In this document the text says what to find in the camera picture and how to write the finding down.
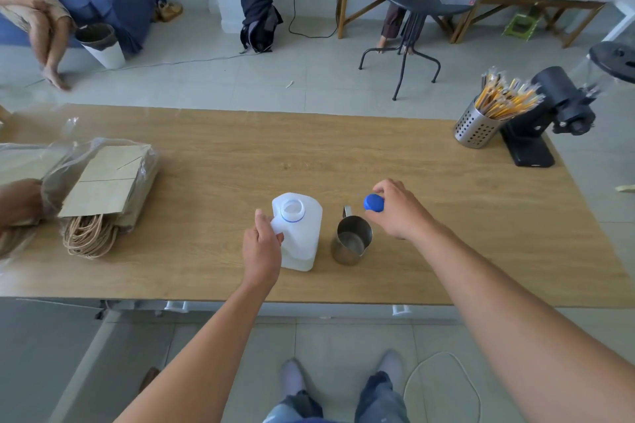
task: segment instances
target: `black round table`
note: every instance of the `black round table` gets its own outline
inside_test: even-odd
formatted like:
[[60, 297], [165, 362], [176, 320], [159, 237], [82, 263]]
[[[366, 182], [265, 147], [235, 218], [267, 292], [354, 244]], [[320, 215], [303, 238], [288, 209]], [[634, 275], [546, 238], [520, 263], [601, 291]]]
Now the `black round table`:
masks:
[[395, 90], [395, 94], [393, 96], [393, 100], [397, 100], [397, 93], [401, 87], [401, 81], [403, 79], [403, 71], [406, 67], [406, 58], [408, 57], [408, 50], [411, 49], [413, 53], [417, 54], [422, 58], [426, 58], [437, 64], [437, 71], [434, 74], [433, 82], [436, 82], [437, 75], [441, 70], [441, 63], [430, 56], [426, 56], [421, 52], [417, 52], [414, 50], [414, 44], [417, 41], [417, 34], [421, 30], [421, 27], [424, 25], [425, 18], [427, 16], [454, 16], [456, 14], [462, 14], [463, 12], [467, 12], [472, 9], [472, 5], [450, 5], [441, 3], [440, 0], [389, 0], [394, 4], [398, 5], [402, 9], [406, 9], [410, 12], [408, 20], [406, 21], [406, 26], [401, 31], [401, 44], [398, 47], [389, 47], [387, 49], [378, 49], [377, 47], [373, 47], [371, 49], [366, 50], [361, 56], [360, 61], [360, 70], [362, 65], [364, 64], [364, 58], [368, 52], [390, 52], [391, 50], [401, 51], [404, 49], [403, 60], [401, 62], [401, 74], [399, 77], [399, 83], [397, 84], [397, 89]]

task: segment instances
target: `black backpack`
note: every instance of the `black backpack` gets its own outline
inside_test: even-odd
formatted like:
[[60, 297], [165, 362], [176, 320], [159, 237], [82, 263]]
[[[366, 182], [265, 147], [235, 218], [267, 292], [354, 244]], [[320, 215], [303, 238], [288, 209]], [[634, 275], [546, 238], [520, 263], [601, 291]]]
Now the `black backpack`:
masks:
[[274, 7], [274, 0], [240, 0], [245, 19], [242, 22], [240, 42], [246, 49], [252, 47], [259, 54], [271, 52], [274, 32], [282, 17]]

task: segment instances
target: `hand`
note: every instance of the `hand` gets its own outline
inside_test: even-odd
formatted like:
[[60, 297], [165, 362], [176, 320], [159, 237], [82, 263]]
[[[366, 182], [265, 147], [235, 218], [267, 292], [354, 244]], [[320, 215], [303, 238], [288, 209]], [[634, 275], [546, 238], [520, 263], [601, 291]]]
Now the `hand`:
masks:
[[18, 5], [30, 7], [31, 9], [39, 10], [40, 12], [48, 11], [48, 4], [43, 0], [19, 0]]
[[23, 179], [0, 186], [0, 228], [41, 218], [42, 182]]
[[260, 209], [256, 210], [256, 225], [244, 232], [242, 259], [244, 278], [242, 282], [251, 287], [263, 288], [269, 294], [280, 275], [282, 252], [280, 245], [284, 235], [275, 235], [271, 218]]
[[384, 210], [366, 211], [366, 218], [379, 224], [389, 235], [412, 242], [419, 231], [437, 224], [400, 180], [385, 179], [373, 191], [384, 198]]

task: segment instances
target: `metal container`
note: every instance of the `metal container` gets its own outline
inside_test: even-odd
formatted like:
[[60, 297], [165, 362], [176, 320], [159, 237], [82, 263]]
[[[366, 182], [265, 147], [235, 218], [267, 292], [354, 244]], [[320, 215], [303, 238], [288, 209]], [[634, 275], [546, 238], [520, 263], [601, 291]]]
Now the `metal container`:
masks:
[[354, 216], [350, 206], [344, 206], [342, 218], [331, 242], [331, 254], [338, 263], [355, 266], [373, 240], [373, 229], [366, 219]]
[[496, 135], [504, 122], [482, 115], [474, 107], [475, 100], [472, 101], [454, 126], [454, 137], [465, 147], [480, 149]]

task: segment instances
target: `green stool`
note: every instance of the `green stool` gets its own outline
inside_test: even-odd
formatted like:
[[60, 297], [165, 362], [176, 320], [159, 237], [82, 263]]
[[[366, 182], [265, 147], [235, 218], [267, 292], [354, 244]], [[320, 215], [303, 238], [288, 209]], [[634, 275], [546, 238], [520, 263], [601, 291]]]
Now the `green stool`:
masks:
[[512, 18], [507, 27], [505, 27], [503, 35], [512, 35], [513, 37], [518, 37], [526, 42], [533, 34], [533, 31], [536, 30], [540, 17], [540, 9], [536, 5], [532, 6], [524, 13], [518, 12], [514, 18]]

